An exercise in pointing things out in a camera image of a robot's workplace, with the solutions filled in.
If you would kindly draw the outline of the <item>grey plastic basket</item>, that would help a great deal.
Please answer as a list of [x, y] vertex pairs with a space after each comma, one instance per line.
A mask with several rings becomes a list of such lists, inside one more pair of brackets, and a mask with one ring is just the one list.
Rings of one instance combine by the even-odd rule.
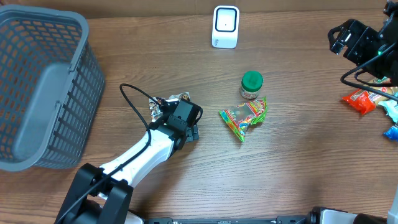
[[75, 12], [1, 8], [1, 169], [68, 169], [83, 155], [105, 88]]

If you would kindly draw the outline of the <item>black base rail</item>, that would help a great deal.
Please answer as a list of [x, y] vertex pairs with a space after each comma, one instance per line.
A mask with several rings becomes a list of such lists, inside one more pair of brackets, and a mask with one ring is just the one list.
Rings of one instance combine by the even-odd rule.
[[302, 224], [306, 223], [305, 215], [278, 216], [276, 218], [214, 218], [214, 219], [173, 219], [169, 217], [150, 218], [144, 224]]

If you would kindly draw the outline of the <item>teal wipes packet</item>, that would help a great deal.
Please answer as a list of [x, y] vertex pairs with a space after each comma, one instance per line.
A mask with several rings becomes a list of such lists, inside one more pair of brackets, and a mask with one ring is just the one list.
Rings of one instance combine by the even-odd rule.
[[393, 120], [394, 123], [397, 123], [398, 113], [396, 100], [380, 101], [378, 105], [385, 109], [386, 114]]

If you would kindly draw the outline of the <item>white barcode scanner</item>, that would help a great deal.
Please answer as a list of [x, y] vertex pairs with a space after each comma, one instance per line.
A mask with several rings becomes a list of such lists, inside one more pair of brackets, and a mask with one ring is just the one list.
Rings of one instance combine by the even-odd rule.
[[236, 6], [217, 6], [213, 12], [211, 44], [214, 48], [234, 49], [238, 42], [240, 11]]

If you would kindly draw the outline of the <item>blue packet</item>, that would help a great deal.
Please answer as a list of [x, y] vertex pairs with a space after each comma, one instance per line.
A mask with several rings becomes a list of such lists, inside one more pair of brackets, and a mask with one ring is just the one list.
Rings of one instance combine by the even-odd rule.
[[391, 126], [385, 133], [384, 136], [391, 141], [398, 141], [398, 126], [397, 124]]

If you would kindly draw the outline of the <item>white brown cookie bag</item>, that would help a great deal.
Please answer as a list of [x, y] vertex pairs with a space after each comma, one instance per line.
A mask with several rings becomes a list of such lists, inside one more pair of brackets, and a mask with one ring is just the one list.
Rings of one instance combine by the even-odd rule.
[[158, 118], [160, 118], [164, 113], [166, 113], [170, 107], [176, 106], [176, 101], [180, 101], [181, 99], [185, 99], [187, 101], [191, 100], [189, 92], [183, 92], [177, 95], [171, 95], [168, 98], [163, 97], [153, 97], [152, 100], [149, 100], [149, 109], [151, 121], [155, 122]]

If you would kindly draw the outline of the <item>green candy bag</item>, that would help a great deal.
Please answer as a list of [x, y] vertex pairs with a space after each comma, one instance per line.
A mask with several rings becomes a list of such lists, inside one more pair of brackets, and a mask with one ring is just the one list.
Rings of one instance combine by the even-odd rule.
[[248, 127], [262, 123], [265, 120], [267, 109], [267, 98], [264, 96], [238, 106], [219, 110], [219, 114], [238, 139], [244, 142]]

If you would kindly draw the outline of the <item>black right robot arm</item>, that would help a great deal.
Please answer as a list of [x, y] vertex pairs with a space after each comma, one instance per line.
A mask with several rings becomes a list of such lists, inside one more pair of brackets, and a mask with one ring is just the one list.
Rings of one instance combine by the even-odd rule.
[[396, 123], [397, 3], [388, 1], [384, 14], [387, 19], [380, 30], [349, 19], [330, 29], [328, 41], [331, 52], [342, 53], [356, 65], [340, 78], [341, 83], [356, 89], [343, 100], [361, 114], [381, 106]]

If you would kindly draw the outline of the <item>orange pasta packet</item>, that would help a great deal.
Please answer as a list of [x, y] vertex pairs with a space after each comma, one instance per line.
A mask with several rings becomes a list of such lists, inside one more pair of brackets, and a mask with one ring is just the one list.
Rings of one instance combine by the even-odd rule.
[[[372, 80], [368, 81], [369, 83], [375, 84], [385, 84], [391, 83], [390, 79], [387, 77], [380, 79], [373, 78]], [[388, 94], [395, 94], [397, 93], [397, 87], [372, 87], [373, 89], [382, 91]], [[388, 98], [385, 96], [377, 95], [373, 92], [357, 89], [349, 95], [342, 97], [342, 100], [347, 102], [350, 106], [352, 106], [356, 111], [360, 112], [362, 115], [376, 109], [378, 103], [380, 101], [387, 101]]]

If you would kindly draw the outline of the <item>green capped bottle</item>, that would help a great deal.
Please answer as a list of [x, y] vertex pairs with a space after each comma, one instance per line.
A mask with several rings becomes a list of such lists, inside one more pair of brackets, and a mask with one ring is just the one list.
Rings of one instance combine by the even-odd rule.
[[241, 80], [240, 94], [248, 100], [258, 97], [259, 91], [262, 88], [263, 77], [257, 71], [246, 72]]

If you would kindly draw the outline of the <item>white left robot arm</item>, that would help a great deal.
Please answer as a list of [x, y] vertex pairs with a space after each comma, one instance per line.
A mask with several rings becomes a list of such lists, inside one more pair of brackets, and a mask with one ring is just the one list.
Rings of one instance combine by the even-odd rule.
[[100, 167], [81, 166], [68, 190], [56, 223], [143, 223], [129, 210], [137, 184], [157, 165], [180, 150], [203, 110], [180, 100], [151, 123], [142, 139], [124, 154]]

